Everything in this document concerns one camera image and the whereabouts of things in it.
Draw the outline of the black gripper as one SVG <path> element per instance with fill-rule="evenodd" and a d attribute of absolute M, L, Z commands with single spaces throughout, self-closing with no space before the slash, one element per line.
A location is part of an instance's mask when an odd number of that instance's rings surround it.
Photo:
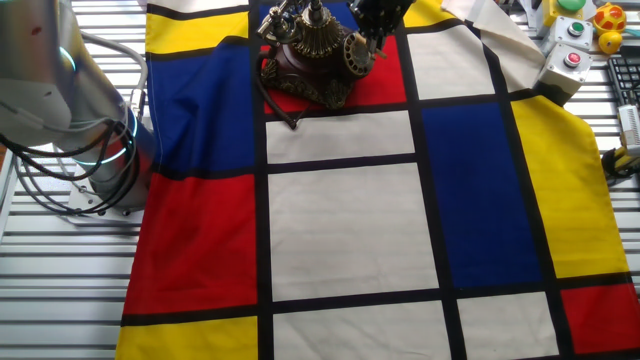
<path fill-rule="evenodd" d="M 386 39 L 395 33 L 413 3 L 414 0 L 353 0 L 350 3 L 349 9 L 358 19 L 358 32 L 370 53 L 376 52 L 377 42 L 378 49 L 383 49 Z M 377 21 L 381 21 L 379 30 Z"/>

